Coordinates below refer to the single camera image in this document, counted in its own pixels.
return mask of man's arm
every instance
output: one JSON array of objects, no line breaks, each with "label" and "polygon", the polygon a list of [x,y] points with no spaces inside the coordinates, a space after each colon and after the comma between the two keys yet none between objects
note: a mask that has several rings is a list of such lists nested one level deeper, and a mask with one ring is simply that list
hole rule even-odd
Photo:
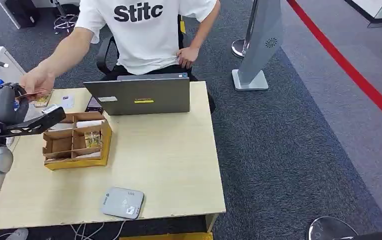
[{"label": "man's arm", "polygon": [[219,0],[216,1],[213,10],[211,13],[200,23],[198,31],[195,34],[194,39],[191,42],[190,48],[200,49],[203,42],[206,40],[207,35],[209,35],[210,30],[213,27],[213,24],[218,18],[219,11],[221,10],[221,3]]},{"label": "man's arm", "polygon": [[86,28],[77,27],[63,39],[54,53],[43,60],[38,67],[47,69],[58,77],[77,65],[90,50],[94,33]]},{"label": "man's arm", "polygon": [[209,35],[220,10],[221,3],[217,0],[210,14],[203,21],[201,21],[191,45],[178,51],[177,56],[179,57],[179,64],[183,68],[191,68],[195,60],[197,60],[200,48]]},{"label": "man's arm", "polygon": [[20,79],[20,85],[28,93],[45,91],[38,94],[38,97],[48,94],[54,87],[56,77],[73,68],[84,58],[90,49],[93,36],[92,31],[76,27],[58,44],[50,57]]}]

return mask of white cable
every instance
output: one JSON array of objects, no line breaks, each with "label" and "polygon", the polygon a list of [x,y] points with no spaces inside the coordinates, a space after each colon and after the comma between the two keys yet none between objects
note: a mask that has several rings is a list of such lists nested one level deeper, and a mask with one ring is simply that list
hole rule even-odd
[{"label": "white cable", "polygon": [[1,237],[4,237],[4,236],[6,236],[6,235],[11,235],[11,234],[13,234],[13,233],[14,233],[14,232],[4,233],[4,234],[0,235],[0,238],[1,238]]},{"label": "white cable", "polygon": [[93,233],[92,233],[91,235],[89,235],[89,236],[85,236],[84,234],[81,235],[81,234],[78,233],[78,232],[79,232],[79,228],[81,227],[81,225],[82,225],[82,224],[79,225],[79,227],[77,228],[77,230],[73,227],[73,225],[70,225],[70,227],[72,228],[72,230],[73,230],[73,232],[74,232],[75,238],[76,238],[77,236],[79,236],[79,237],[83,237],[83,238],[85,238],[85,239],[83,239],[83,240],[93,240],[91,237],[94,236],[96,233],[98,233],[98,232],[104,227],[104,222],[103,222],[102,225],[99,227],[99,229],[97,229],[95,232],[93,232]]},{"label": "white cable", "polygon": [[96,233],[98,233],[102,228],[104,227],[104,222],[102,222],[102,225],[97,229],[95,232],[93,232],[91,235],[85,237],[84,240],[92,240],[90,237],[94,236]]},{"label": "white cable", "polygon": [[120,225],[119,233],[117,233],[117,236],[115,236],[115,237],[113,238],[113,240],[118,239],[119,235],[120,235],[121,232],[122,232],[122,228],[124,227],[124,224],[125,224],[125,223],[126,223],[126,220],[122,222],[122,225]]},{"label": "white cable", "polygon": [[83,230],[82,230],[82,236],[80,237],[80,240],[84,240],[84,235],[85,235],[85,228],[87,227],[87,224],[83,225]]},{"label": "white cable", "polygon": [[70,225],[70,227],[73,229],[73,232],[74,232],[74,238],[73,240],[76,240],[76,237],[78,236],[78,232],[79,232],[79,229],[81,228],[82,226],[82,223],[79,224],[79,227],[77,228],[77,230],[73,227],[73,225]]},{"label": "white cable", "polygon": [[[120,229],[119,229],[119,232],[117,233],[116,237],[113,238],[113,240],[116,240],[121,232],[122,232],[122,229],[124,227],[124,224],[126,223],[126,221],[123,221],[122,222],[122,225],[120,225]],[[77,228],[77,230],[73,227],[73,225],[70,225],[70,227],[72,228],[73,232],[74,232],[74,240],[76,240],[76,237],[79,236],[79,237],[82,237],[83,239],[81,240],[93,240],[91,237],[94,236],[96,233],[98,233],[103,227],[104,227],[104,222],[102,223],[102,225],[99,227],[99,229],[97,229],[95,232],[93,232],[91,235],[89,236],[85,236],[84,232],[85,232],[85,226],[83,227],[84,230],[82,230],[82,235],[81,234],[78,234],[79,232],[79,229],[81,228],[82,224],[79,225],[79,227]]]}]

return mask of man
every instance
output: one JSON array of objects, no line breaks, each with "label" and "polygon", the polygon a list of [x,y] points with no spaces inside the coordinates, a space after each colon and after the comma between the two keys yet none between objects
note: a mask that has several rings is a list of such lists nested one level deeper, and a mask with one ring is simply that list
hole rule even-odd
[{"label": "man", "polygon": [[[49,92],[55,78],[78,64],[99,42],[100,29],[107,24],[120,53],[113,73],[142,75],[188,72],[199,55],[219,10],[219,0],[81,0],[73,32],[54,53],[25,74],[20,85],[28,93]],[[189,47],[179,49],[178,15],[194,17],[199,28]]]}]

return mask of yellow box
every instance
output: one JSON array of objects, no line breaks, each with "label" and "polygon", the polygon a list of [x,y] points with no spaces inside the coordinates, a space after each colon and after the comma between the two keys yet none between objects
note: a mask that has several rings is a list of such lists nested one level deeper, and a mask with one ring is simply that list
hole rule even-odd
[{"label": "yellow box", "polygon": [[[77,127],[77,122],[105,120],[101,125]],[[72,124],[72,129],[46,131],[46,142],[42,148],[45,157],[44,166],[50,170],[106,166],[109,158],[112,129],[108,121],[99,112],[67,113],[61,123]],[[85,133],[101,132],[101,146],[87,148]],[[80,157],[100,152],[99,156]]]}]

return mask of speaker grille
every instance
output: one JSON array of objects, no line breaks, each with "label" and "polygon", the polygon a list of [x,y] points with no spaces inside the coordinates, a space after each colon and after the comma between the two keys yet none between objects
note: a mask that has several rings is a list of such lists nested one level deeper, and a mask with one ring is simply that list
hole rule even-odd
[{"label": "speaker grille", "polygon": [[276,39],[275,37],[271,37],[269,38],[265,43],[264,45],[268,48],[268,49],[271,49],[273,47],[275,47],[278,43],[278,39]]}]

